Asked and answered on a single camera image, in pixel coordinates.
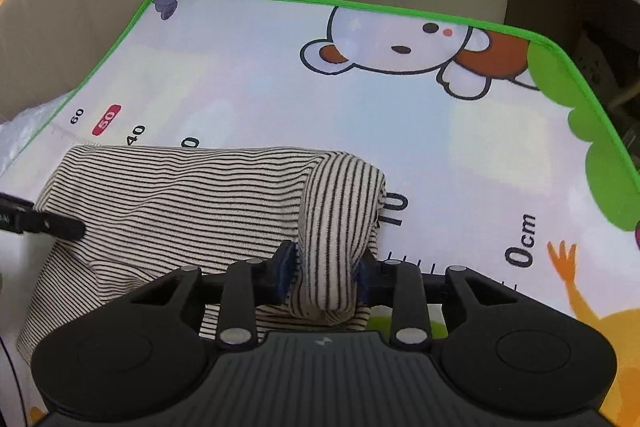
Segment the striped beige knit garment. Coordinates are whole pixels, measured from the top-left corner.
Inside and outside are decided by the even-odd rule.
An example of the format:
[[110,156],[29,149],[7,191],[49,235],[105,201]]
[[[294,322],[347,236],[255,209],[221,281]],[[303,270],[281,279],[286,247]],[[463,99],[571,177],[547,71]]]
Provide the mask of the striped beige knit garment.
[[284,241],[293,282],[282,305],[259,308],[258,331],[361,331],[356,272],[378,248],[385,196],[384,173],[339,150],[75,146],[36,207],[86,234],[53,244],[17,351],[29,359],[58,327],[171,271],[221,273]]

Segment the cartoon play mat green border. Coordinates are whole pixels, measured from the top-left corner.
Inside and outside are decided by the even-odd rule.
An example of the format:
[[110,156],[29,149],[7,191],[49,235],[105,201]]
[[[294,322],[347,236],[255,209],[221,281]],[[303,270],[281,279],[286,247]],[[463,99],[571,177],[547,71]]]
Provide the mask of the cartoon play mat green border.
[[79,144],[344,150],[386,176],[378,252],[467,265],[608,336],[639,421],[639,176],[573,62],[525,30],[333,0],[146,0],[2,173]]

